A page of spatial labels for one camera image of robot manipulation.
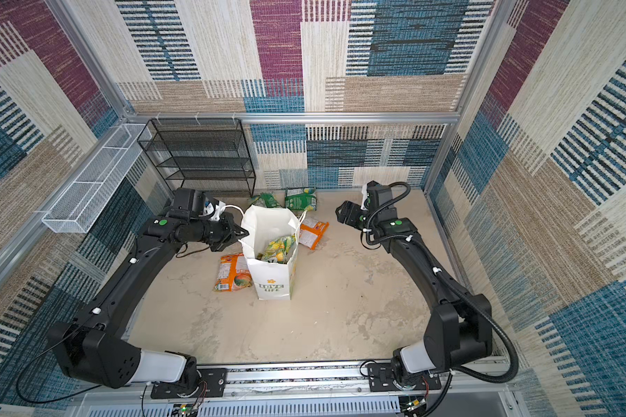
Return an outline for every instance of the paper bag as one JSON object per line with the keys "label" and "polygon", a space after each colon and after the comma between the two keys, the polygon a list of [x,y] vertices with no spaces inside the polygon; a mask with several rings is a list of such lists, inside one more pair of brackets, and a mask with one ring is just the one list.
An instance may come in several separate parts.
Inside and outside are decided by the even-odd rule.
{"label": "paper bag", "polygon": [[[243,256],[248,263],[248,270],[258,292],[258,298],[260,300],[289,300],[299,246],[299,219],[288,209],[251,205],[243,215],[241,227],[250,233],[240,242],[243,246]],[[289,235],[296,237],[297,244],[290,250],[292,255],[287,264],[268,263],[255,259],[270,241]]]}

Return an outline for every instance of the yellow and green package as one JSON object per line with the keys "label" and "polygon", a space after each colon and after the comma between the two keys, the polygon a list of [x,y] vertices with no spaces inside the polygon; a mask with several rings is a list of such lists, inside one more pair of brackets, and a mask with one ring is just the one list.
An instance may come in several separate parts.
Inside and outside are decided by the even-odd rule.
{"label": "yellow and green package", "polygon": [[243,254],[225,255],[220,258],[220,270],[214,291],[238,291],[253,285],[248,264]]}
{"label": "yellow and green package", "polygon": [[267,207],[267,208],[283,208],[282,205],[280,205],[278,203],[278,201],[275,199],[274,194],[269,194],[269,193],[262,193],[258,196],[252,196],[250,198],[250,204],[251,205],[257,205],[260,207]]}
{"label": "yellow and green package", "polygon": [[285,191],[285,208],[290,210],[315,210],[318,199],[315,196],[315,188],[293,188]]}
{"label": "yellow and green package", "polygon": [[270,263],[287,263],[288,253],[297,240],[294,235],[283,236],[269,242],[266,249],[258,255],[258,260]]}

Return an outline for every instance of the wire basket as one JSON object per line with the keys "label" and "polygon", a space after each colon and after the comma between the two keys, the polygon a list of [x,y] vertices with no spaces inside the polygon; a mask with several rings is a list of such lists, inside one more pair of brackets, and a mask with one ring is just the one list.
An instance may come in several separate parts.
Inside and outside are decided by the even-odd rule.
{"label": "wire basket", "polygon": [[139,145],[171,188],[209,191],[217,197],[251,196],[255,169],[240,120],[150,120]]}
{"label": "wire basket", "polygon": [[125,123],[61,194],[42,222],[55,233],[88,233],[142,150],[137,138],[150,137],[143,124]]}

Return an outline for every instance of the patterned wall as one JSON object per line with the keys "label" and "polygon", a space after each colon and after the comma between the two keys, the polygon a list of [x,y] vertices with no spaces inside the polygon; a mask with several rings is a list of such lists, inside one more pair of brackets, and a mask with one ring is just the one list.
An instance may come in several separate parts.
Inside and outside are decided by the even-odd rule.
{"label": "patterned wall", "polygon": [[535,416],[626,416],[626,0],[518,0],[431,192]]}
{"label": "patterned wall", "polygon": [[445,125],[243,125],[257,189],[421,187]]}
{"label": "patterned wall", "polygon": [[493,1],[67,3],[137,112],[447,112]]}
{"label": "patterned wall", "polygon": [[[88,234],[47,231],[9,277],[0,289],[0,416],[64,414],[64,401],[31,408],[20,400],[14,388],[17,375],[45,349],[51,323],[69,320],[118,268],[143,222],[167,198],[142,155]],[[62,375],[50,354],[26,372],[20,387],[26,397],[46,400],[74,392],[78,381]]]}
{"label": "patterned wall", "polygon": [[117,120],[42,0],[0,0],[0,249]]}

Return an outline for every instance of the beige table surface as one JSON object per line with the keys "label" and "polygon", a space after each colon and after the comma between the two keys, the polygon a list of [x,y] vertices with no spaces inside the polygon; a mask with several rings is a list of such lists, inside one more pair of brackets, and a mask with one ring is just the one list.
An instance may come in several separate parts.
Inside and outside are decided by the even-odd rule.
{"label": "beige table surface", "polygon": [[[391,255],[363,248],[359,231],[336,221],[334,210],[346,199],[358,202],[359,192],[318,193],[310,215],[330,227],[316,250],[300,248],[291,300],[261,301],[252,287],[211,290],[220,257],[241,252],[239,243],[173,259],[151,284],[130,343],[192,354],[199,363],[231,363],[389,358],[419,340],[429,317],[423,296]],[[247,201],[227,199],[242,207]],[[452,273],[422,193],[413,190],[396,207]]]}

